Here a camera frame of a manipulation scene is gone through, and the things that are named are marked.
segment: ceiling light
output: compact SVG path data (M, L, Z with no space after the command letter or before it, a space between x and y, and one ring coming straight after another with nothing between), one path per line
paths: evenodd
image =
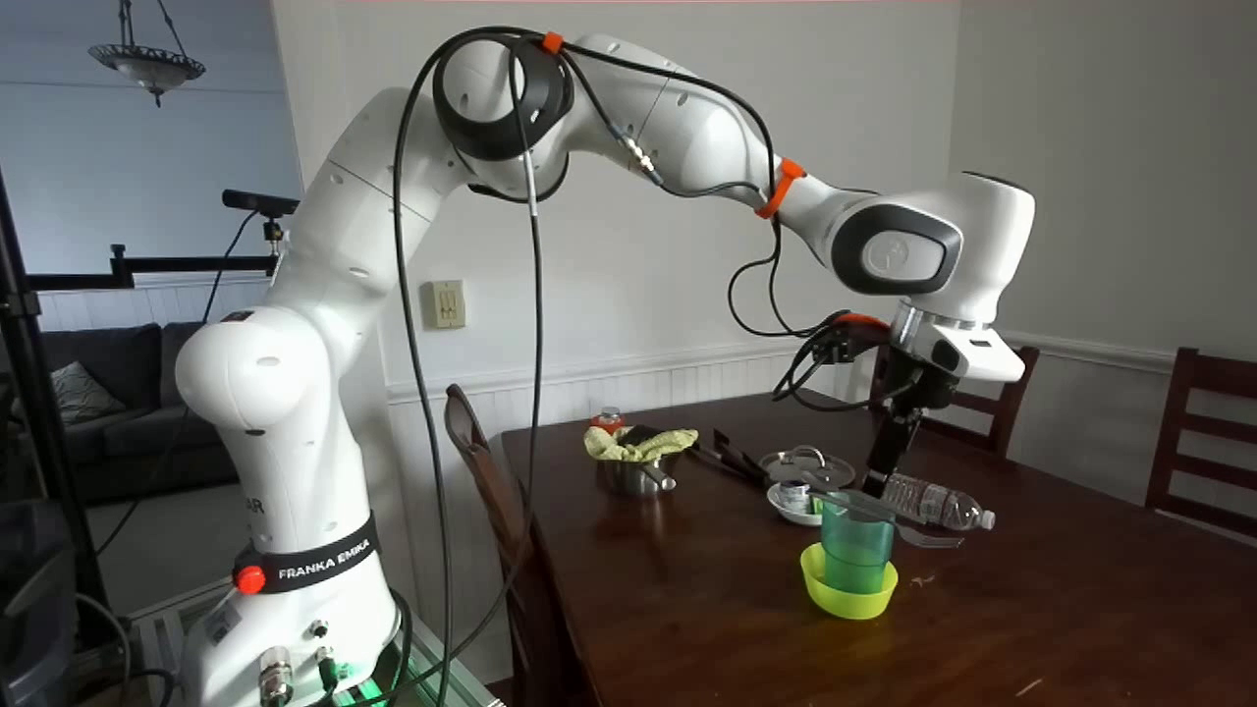
M162 21L165 21L178 51L133 44L131 0L117 0L117 35L120 40L98 44L98 48L90 48L90 56L98 61L106 61L110 70L125 74L131 84L136 84L140 89L149 89L153 101L162 106L162 93L182 84L201 80L204 61L189 60L182 31L172 26L172 21L165 11L165 0L155 0L155 8L162 8Z

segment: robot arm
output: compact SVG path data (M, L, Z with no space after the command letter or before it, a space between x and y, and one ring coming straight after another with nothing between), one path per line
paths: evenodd
M178 361L193 412L231 453L251 509L234 598L201 624L201 704L313 704L360 684L391 631L364 472L339 381L459 184L534 205L568 154L601 154L670 197L721 197L797 231L865 293L903 298L895 351L954 378L1021 378L991 328L1033 200L991 176L869 197L768 150L738 98L644 48L463 31L343 133L293 216L268 301L204 326Z

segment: glass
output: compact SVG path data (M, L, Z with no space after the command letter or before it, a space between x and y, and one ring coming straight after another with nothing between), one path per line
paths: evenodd
M895 550L895 509L872 493L834 493L819 505L826 584L876 593Z

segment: wire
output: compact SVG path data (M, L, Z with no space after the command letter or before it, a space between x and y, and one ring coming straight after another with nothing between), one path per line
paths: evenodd
M665 187L665 191L670 191L670 197L721 197L721 191L738 191L738 187L755 191L751 182L726 182L726 184L711 184L711 187L677 187L677 184L666 184L666 182L650 169L650 157L631 141L631 133L619 133L619 129L616 129L616 123L614 123L610 108L601 106L595 89L588 87L584 66L582 66L576 60L568 60L568 56L556 56L556 60L563 60L563 66L568 66L568 74L576 74L576 84L582 84L593 114L601 118L601 127L631 154L631 159L641 165L641 174L644 174L656 187Z
M391 141L391 267L395 267L395 298L400 298L400 319L406 319L406 351L407 351L407 369L416 378L416 396L424 410L424 433L426 433L426 461L430 461L430 492L436 492L436 544L441 544L441 698L445 704L445 684L447 684L447 624L453 624L453 602L447 602L447 518L445 518L445 472L441 472L441 442L436 442L436 417L430 417L430 399L426 399L426 381L424 381L424 357L421 357L421 343L416 343L416 314L407 301L407 269L406 269L406 234L400 234L400 184L406 184L406 141L407 141L407 123L416 108L416 98L436 66L436 60L447 51L453 44L445 44L441 51L426 56L426 61L421 66L416 84L406 93L400 106L400 123L395 123L395 141Z
M78 603L93 610L117 635L120 649L120 678L131 678L131 631L120 629L117 614L110 614L100 602L76 593Z
M120 44L133 44L131 0L117 0L117 35Z
M800 410L814 412L852 412L852 410L869 410L869 399L810 399L805 381L819 369L819 366L848 366L855 361L865 351L878 351L887 344L887 326L876 319L861 319L848 311L838 311L828 319L819 319L810 338L797 344L793 361L785 366L781 381L773 385L773 399L793 396Z
M259 213L247 213L247 216L234 222L234 234L229 239L229 251L221 256L225 262L231 260L231 251L239 247L242 228L247 228L255 216L259 216ZM221 293L221 281L225 281L225 267L217 267L217 275L210 275L210 281L206 281L204 311L201 311L201 326L204 326L206 314L210 314L210 301L217 301L217 293ZM178 434L165 438L155 468L167 464L167 454L172 454L172 449L183 438L183 433L189 433L189 427L178 427ZM93 544L93 557L100 557L100 552L117 540L117 535L120 535L125 521L136 514L136 505L140 505L140 497L133 497L133 501L120 509L120 518L114 521L114 530Z
M172 48L182 48L182 56L189 60L183 40L182 40L182 31L172 26L172 21L167 21L167 11L165 11L165 0L155 0L155 8L162 8L162 21L165 21L165 26L167 26L167 35L172 35Z
M395 618L400 618L400 656L391 664L390 690L370 696L370 698L354 698L354 704L391 704L400 684L416 684L416 678L406 678L407 656L412 656L412 641L416 641L412 614L407 614L407 602L395 588L390 588L390 593L391 593L391 603L395 603Z
M114 530L93 544L93 557L106 557L106 550L117 540L117 535L125 530L131 514L140 509L140 497L133 497L120 518L114 521Z
M515 127L517 127L517 141L527 141L527 123L523 123L523 108L517 108L517 74L510 70L510 93L515 93ZM523 509L529 518L534 509L534 433L536 433L536 419L542 419L542 361L544 361L544 279L542 279L542 216L536 216L536 174L534 174L534 150L523 150L523 169L527 169L527 231L529 231L529 251L534 251L534 399L529 399L529 461L527 461L527 475L523 475Z
M144 671L133 671L133 678L162 678L162 704L155 707L167 707L172 704L172 674L162 671L162 666L144 666Z
M247 213L247 216L239 218L239 228L234 228L234 234L231 234L231 245L229 245L229 251L225 251L225 262L231 260L231 251L239 247L242 228L247 228L255 216L259 216L259 213ZM210 301L217 301L217 293L221 293L221 281L225 281L225 267L221 267L221 269L210 275L210 281L206 281L206 298L204 298L201 323L206 323Z
M701 87L701 89L721 93L726 101L733 101L733 106L743 108L743 118L751 118L755 129L759 129L759 138L762 138L766 169L768 169L768 174L766 174L766 191L777 191L777 169L773 169L777 150L773 150L773 133L768 133L766 118L762 118L745 98L738 98L733 89L726 89L726 87L720 87L720 84L694 80L694 74L679 74L679 70L631 61L631 60L619 60L619 56L601 56L601 51L588 51L588 48L576 48L576 44L564 44L564 51L584 56L584 60L595 60L595 61L614 61L614 66L625 66L625 70L660 74L660 80L670 80L670 84L692 84L692 87ZM810 332L810 328L793 328L793 326L785 323L781 307L777 307L781 216L768 218L768 231L773 231L773 251L762 256L762 260L743 262L743 267L732 275L732 281L726 281L726 311L732 311L732 319L733 319L745 332L755 332L755 338L800 338L800 332ZM751 323L738 314L733 292L738 292L743 275L745 275L745 269L759 269L759 267L768 267L768 285L766 285L766 293L768 293L768 311L773 311L773 319L777 319L781 328L759 328L759 326L751 326Z

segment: couch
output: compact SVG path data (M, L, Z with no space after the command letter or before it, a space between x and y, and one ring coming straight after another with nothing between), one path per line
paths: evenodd
M66 464L87 505L234 484L231 461L172 385L195 323L44 328Z

